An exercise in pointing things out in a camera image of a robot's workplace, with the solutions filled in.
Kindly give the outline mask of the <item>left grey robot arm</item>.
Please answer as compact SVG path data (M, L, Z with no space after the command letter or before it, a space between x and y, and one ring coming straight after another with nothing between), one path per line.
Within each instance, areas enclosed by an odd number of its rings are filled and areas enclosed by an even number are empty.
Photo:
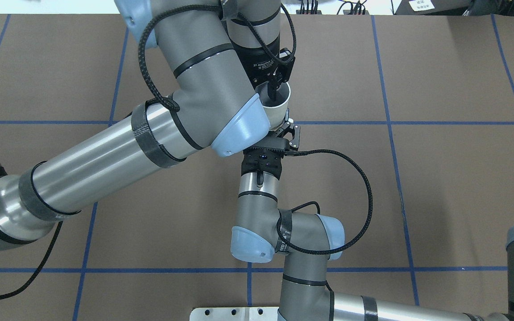
M0 165L0 251L46 236L99 199L199 150L241 152L279 126L265 106L279 57L279 0L117 0L155 99L22 175Z

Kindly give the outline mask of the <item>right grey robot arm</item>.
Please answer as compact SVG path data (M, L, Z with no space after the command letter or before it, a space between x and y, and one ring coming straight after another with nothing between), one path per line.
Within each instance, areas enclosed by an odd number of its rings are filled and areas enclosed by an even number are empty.
M284 256L277 318L508 319L514 121L309 121L241 173L235 258Z

